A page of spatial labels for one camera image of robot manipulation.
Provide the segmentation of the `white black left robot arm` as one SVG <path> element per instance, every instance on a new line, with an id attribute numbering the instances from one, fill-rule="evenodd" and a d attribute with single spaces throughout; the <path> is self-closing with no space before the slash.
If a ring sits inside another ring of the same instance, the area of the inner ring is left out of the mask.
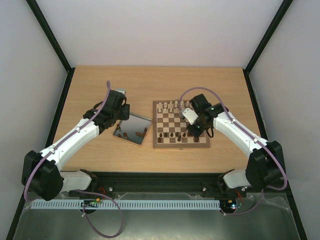
<path id="1" fill-rule="evenodd" d="M 87 170 L 63 172 L 64 165 L 85 144 L 113 127 L 118 120 L 130 117 L 124 89 L 108 89 L 104 100 L 88 110 L 65 136 L 40 152 L 31 150 L 24 158 L 22 179 L 23 197 L 28 192 L 50 201 L 59 193 L 84 191 L 94 186 L 94 175 Z"/>

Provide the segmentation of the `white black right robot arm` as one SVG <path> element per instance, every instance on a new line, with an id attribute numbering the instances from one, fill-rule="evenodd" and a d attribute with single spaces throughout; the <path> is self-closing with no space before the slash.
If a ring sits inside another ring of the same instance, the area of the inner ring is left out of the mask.
<path id="1" fill-rule="evenodd" d="M 247 157 L 246 169 L 225 173 L 218 183 L 218 191 L 229 196 L 238 187 L 270 188 L 284 190 L 288 178 L 283 166 L 282 146 L 254 134 L 240 123 L 226 106 L 220 102 L 209 103 L 203 94 L 191 99 L 191 107 L 185 107 L 180 115 L 189 125 L 187 131 L 198 138 L 203 132 L 212 137 L 217 130 L 228 137 Z"/>

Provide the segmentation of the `wooden chess board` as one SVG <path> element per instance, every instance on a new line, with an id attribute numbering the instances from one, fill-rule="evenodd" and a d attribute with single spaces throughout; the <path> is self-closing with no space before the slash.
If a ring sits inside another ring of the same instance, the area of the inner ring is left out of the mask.
<path id="1" fill-rule="evenodd" d="M 155 100 L 153 101 L 153 148 L 154 149 L 199 149 L 209 148 L 210 138 L 204 132 L 199 137 L 199 142 L 195 142 L 195 137 L 188 136 L 187 126 L 189 122 L 180 118 L 180 109 L 192 108 L 188 100 L 181 101 L 178 106 L 177 100 Z M 162 142 L 158 143 L 159 134 L 162 133 Z"/>

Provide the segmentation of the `metal tin tray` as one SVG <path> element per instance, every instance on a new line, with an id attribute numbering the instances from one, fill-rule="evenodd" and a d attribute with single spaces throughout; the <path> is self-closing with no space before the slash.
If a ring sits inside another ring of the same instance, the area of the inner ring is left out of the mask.
<path id="1" fill-rule="evenodd" d="M 117 139 L 124 140 L 125 142 L 142 146 L 146 136 L 152 126 L 152 119 L 147 116 L 139 115 L 131 112 L 128 120 L 120 120 L 116 124 L 113 136 Z M 144 138 L 136 135 L 136 132 L 143 132 L 144 128 L 147 128 L 147 133 Z M 128 139 L 118 137 L 118 134 L 127 133 Z"/>

